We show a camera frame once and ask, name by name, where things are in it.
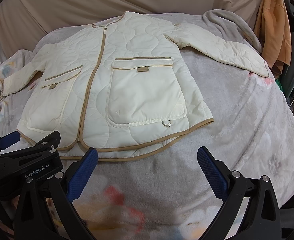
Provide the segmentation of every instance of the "jacket pocket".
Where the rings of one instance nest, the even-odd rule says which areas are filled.
[[[170,57],[116,58],[106,104],[106,119],[131,127],[183,118],[185,99]]]
[[[74,82],[81,72],[78,66],[58,75],[45,78],[34,95],[34,102],[27,117],[27,128],[38,132],[49,132],[61,124],[67,99]]]

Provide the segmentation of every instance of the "silver screw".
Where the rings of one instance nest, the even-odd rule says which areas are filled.
[[[28,178],[26,179],[26,182],[27,182],[27,183],[32,182],[32,177],[28,177]]]
[[[62,177],[64,176],[64,173],[63,172],[57,172],[56,174],[55,174],[55,177],[56,177],[56,179],[61,179]]]
[[[239,178],[241,176],[241,174],[238,171],[233,171],[232,176],[235,178]]]
[[[263,181],[269,182],[269,177],[267,175],[263,176]]]

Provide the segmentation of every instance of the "bed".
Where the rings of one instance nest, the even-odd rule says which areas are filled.
[[[174,24],[193,23],[225,40],[261,50],[249,26],[232,12],[153,16]],[[0,66],[0,91],[3,79],[31,61],[44,44],[58,43],[83,27],[54,30],[39,41],[33,52],[19,50]],[[181,54],[215,121],[156,155],[136,161],[99,162],[81,197],[73,203],[97,239],[198,239],[222,204],[197,163],[201,146],[206,146],[230,170],[238,170],[246,177],[268,175],[279,207],[294,194],[294,117],[272,73],[262,78],[216,62],[191,47],[182,49]],[[0,97],[0,136],[16,129],[37,85],[36,78],[22,91]],[[5,152],[29,146],[21,138]],[[64,169],[83,154],[79,145],[60,152]],[[229,236],[236,233],[246,204],[244,200]],[[49,205],[64,234],[52,202]]]

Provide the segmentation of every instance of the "green fabric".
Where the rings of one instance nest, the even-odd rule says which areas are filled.
[[[284,93],[284,90],[282,88],[282,84],[281,82],[279,81],[279,77],[275,80],[276,81],[276,84],[279,86],[279,89]]]

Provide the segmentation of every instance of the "brown fabric backdrop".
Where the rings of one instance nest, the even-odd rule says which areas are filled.
[[[85,25],[122,15],[182,12],[200,15],[226,9],[253,28],[261,0],[3,0],[0,41],[7,57],[19,49],[32,51],[47,33],[61,27]]]

